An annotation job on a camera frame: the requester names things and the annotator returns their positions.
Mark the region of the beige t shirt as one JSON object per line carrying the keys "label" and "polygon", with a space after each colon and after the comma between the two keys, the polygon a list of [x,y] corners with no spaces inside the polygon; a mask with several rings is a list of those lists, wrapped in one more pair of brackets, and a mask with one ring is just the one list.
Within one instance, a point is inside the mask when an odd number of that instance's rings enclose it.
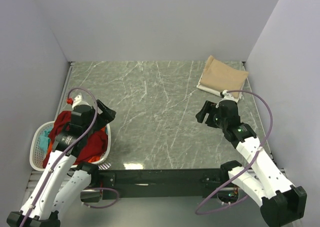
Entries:
{"label": "beige t shirt", "polygon": [[249,73],[235,69],[210,55],[198,82],[217,91],[242,90]]}

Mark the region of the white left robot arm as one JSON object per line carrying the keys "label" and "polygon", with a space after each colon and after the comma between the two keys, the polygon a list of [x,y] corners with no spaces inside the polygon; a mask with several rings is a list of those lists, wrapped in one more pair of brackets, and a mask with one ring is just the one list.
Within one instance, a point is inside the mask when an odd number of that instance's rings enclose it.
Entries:
{"label": "white left robot arm", "polygon": [[76,162],[89,137],[116,117],[116,112],[100,100],[95,106],[74,101],[68,121],[55,137],[47,165],[32,194],[19,211],[7,217],[10,227],[59,227],[61,217],[85,188],[94,188],[100,182],[99,167],[83,162],[72,178],[63,184],[65,176]]}

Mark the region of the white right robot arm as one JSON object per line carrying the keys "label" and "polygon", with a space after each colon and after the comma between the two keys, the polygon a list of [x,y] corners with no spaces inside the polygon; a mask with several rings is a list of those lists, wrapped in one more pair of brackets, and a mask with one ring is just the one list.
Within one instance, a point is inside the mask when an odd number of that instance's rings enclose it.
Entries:
{"label": "white right robot arm", "polygon": [[269,227],[282,227],[303,218],[307,192],[278,169],[255,131],[241,121],[235,101],[206,101],[195,117],[199,123],[222,130],[225,139],[248,162],[246,167],[236,160],[222,164],[219,174],[222,187],[234,184],[241,188],[259,206]]}

